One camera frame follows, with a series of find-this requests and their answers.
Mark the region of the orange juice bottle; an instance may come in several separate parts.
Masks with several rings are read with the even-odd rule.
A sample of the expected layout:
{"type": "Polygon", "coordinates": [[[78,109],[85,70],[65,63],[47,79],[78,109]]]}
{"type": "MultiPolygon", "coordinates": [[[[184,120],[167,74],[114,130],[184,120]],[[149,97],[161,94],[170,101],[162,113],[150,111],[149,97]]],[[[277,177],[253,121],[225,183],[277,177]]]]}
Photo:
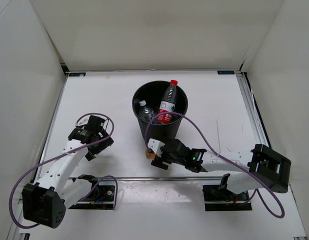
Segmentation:
{"type": "Polygon", "coordinates": [[[151,160],[154,160],[155,157],[156,157],[156,154],[152,151],[149,151],[149,150],[145,150],[145,156],[147,159],[151,159],[151,160]]]}

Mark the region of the clear bottle white label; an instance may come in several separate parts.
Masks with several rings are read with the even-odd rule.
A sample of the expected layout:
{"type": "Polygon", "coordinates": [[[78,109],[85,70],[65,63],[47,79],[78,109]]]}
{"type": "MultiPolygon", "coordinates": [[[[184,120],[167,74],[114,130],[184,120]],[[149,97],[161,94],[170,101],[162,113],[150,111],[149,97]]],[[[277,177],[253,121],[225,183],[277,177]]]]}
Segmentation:
{"type": "Polygon", "coordinates": [[[150,122],[154,116],[153,108],[148,106],[145,100],[141,100],[139,106],[138,116],[145,122],[150,122]]]}

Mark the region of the clear bottle red label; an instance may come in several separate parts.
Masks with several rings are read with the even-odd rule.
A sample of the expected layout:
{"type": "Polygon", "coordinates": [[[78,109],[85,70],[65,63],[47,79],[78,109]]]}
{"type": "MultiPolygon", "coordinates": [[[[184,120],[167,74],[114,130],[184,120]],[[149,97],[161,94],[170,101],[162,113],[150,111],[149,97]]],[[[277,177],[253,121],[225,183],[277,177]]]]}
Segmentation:
{"type": "Polygon", "coordinates": [[[158,116],[156,118],[157,124],[163,125],[171,123],[173,118],[172,112],[175,111],[175,106],[177,102],[177,85],[177,80],[171,80],[169,87],[164,92],[159,106],[158,114],[167,112],[169,113],[158,116]]]}

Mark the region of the clear bottle blue label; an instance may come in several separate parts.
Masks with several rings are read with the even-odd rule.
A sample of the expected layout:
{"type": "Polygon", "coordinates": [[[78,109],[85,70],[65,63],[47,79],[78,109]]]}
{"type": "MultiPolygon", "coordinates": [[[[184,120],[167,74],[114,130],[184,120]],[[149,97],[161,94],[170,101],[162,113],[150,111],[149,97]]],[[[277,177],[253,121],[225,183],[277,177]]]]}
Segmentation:
{"type": "Polygon", "coordinates": [[[153,113],[153,116],[151,118],[151,123],[153,125],[161,125],[162,123],[158,120],[158,117],[157,117],[158,113],[157,112],[154,112],[153,113]]]}

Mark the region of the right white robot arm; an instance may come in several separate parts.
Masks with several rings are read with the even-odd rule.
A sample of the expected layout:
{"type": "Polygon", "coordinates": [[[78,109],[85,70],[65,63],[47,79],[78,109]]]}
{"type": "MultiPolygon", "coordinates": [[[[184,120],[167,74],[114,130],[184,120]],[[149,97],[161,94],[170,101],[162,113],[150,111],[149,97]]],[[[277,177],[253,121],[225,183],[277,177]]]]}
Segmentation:
{"type": "Polygon", "coordinates": [[[292,162],[264,144],[225,158],[208,154],[204,148],[189,148],[178,139],[163,143],[151,138],[147,147],[155,154],[151,164],[157,168],[166,170],[174,163],[193,173],[228,172],[219,185],[219,195],[225,200],[259,188],[280,194],[288,191],[292,162]]]}

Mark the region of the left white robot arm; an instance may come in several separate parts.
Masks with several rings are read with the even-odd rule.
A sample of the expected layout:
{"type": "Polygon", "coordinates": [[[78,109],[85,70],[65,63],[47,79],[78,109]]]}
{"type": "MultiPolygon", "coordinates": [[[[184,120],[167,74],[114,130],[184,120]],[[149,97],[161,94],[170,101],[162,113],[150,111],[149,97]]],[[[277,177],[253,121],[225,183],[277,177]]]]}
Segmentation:
{"type": "Polygon", "coordinates": [[[107,198],[96,185],[93,175],[82,174],[67,184],[82,159],[93,160],[114,141],[104,129],[106,119],[91,115],[77,123],[68,136],[62,157],[35,183],[28,183],[22,190],[23,217],[39,225],[57,228],[66,210],[80,201],[102,202],[107,198]]]}

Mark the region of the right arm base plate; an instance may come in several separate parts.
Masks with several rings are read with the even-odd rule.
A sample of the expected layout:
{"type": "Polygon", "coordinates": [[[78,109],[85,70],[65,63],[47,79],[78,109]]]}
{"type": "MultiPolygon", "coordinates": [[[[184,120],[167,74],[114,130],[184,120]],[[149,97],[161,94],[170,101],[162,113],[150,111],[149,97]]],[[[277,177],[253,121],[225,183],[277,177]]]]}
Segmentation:
{"type": "Polygon", "coordinates": [[[249,193],[234,194],[219,185],[203,185],[204,207],[206,212],[251,211],[249,193]]]}

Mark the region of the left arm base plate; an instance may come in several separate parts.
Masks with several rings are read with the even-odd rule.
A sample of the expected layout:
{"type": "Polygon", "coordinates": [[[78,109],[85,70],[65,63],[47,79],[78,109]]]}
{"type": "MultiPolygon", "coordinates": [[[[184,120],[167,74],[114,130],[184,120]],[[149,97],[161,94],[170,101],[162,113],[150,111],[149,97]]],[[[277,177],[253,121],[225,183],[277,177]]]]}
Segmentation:
{"type": "Polygon", "coordinates": [[[117,199],[117,184],[113,179],[106,178],[99,182],[88,198],[72,205],[70,210],[114,210],[117,199]]]}

